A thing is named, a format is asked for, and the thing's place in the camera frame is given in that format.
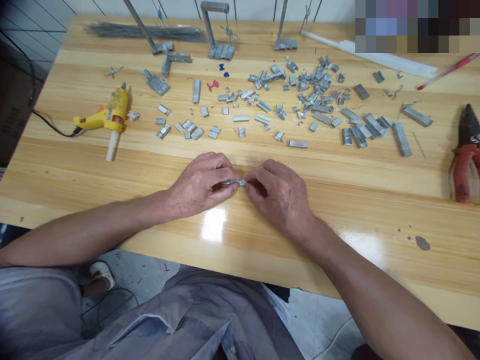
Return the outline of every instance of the tiled floor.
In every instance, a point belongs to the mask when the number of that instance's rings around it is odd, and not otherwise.
[[[128,289],[140,304],[159,293],[180,266],[176,262],[122,250],[105,253],[100,260],[110,266],[117,282],[115,288]],[[131,293],[126,290],[112,292],[94,308],[92,306],[102,299],[102,295],[84,299],[83,312],[92,308],[82,316],[84,334],[93,336],[135,307],[137,302]],[[290,292],[289,309],[290,333],[307,360],[324,350],[340,326],[351,317],[343,301],[298,289]],[[352,352],[364,343],[357,325],[350,321],[334,346],[318,359],[350,360]]]

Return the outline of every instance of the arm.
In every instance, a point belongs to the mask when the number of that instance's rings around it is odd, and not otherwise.
[[[67,215],[28,232],[0,249],[0,268],[84,263],[141,230],[215,207],[239,186],[212,189],[229,179],[240,177],[224,154],[201,154],[168,190]]]
[[[245,180],[248,195],[263,216],[325,271],[380,357],[474,359],[428,307],[313,215],[305,182],[291,168],[267,160]]]

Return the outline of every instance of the gray shirt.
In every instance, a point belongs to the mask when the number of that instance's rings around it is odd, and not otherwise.
[[[189,267],[95,338],[68,269],[0,269],[0,358],[303,359],[262,284]]]

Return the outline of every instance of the pliers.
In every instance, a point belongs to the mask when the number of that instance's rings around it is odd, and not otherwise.
[[[480,189],[480,124],[472,106],[468,104],[462,110],[458,124],[458,148],[454,150],[456,157],[453,161],[453,185],[455,201],[457,203],[471,203],[470,188],[471,168],[476,168],[478,178],[476,185]]]

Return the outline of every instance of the yellow glue gun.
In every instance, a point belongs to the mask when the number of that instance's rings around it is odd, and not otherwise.
[[[121,87],[111,94],[110,101],[106,108],[92,116],[75,116],[73,122],[84,130],[107,128],[121,133],[124,129],[124,121],[127,117],[129,95],[127,84],[124,82]]]

